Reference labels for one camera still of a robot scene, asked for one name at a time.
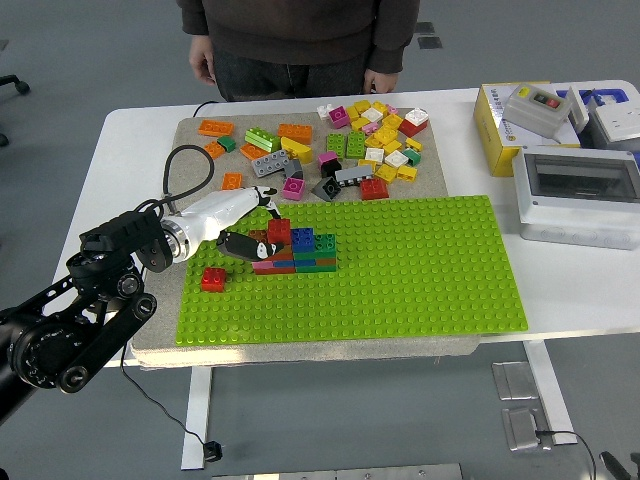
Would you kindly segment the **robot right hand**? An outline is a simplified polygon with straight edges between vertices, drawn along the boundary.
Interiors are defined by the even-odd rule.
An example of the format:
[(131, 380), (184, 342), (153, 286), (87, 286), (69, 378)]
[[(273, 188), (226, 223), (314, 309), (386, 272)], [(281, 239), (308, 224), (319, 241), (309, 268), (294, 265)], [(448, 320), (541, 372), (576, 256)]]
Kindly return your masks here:
[(617, 480), (638, 479), (639, 473), (632, 475), (618, 459), (608, 451), (603, 451), (599, 455), (606, 470)]

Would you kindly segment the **person's left hand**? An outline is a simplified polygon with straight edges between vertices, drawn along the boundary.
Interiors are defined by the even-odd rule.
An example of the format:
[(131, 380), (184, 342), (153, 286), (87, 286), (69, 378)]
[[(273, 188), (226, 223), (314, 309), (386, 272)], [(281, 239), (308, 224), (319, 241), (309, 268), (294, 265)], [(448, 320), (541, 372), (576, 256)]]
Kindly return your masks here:
[(386, 94), (395, 90), (399, 73), (380, 73), (371, 69), (364, 72), (363, 94)]

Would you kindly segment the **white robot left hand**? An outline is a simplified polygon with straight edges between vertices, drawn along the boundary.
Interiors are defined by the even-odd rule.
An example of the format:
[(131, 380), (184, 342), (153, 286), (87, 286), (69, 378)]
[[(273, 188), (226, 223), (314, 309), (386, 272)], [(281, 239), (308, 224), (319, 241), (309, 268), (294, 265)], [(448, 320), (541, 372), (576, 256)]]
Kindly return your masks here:
[(258, 206), (264, 207), (274, 219), (280, 219), (280, 212), (272, 200), (276, 193), (275, 188), (265, 186), (213, 192), (180, 216), (166, 218), (166, 236), (169, 236), (169, 223), (173, 223), (174, 259), (186, 261), (197, 252), (201, 243), (213, 240), (223, 255), (250, 262), (266, 260), (282, 251), (285, 247), (282, 242), (257, 241), (227, 230)]

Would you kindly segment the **person's right hand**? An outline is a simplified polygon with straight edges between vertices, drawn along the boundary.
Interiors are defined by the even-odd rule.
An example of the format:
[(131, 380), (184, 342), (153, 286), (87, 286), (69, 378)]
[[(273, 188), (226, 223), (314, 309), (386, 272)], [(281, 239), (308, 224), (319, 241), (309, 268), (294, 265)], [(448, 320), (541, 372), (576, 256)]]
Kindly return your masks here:
[(207, 85), (216, 84), (214, 50), (208, 36), (191, 37), (188, 60), (197, 80)]

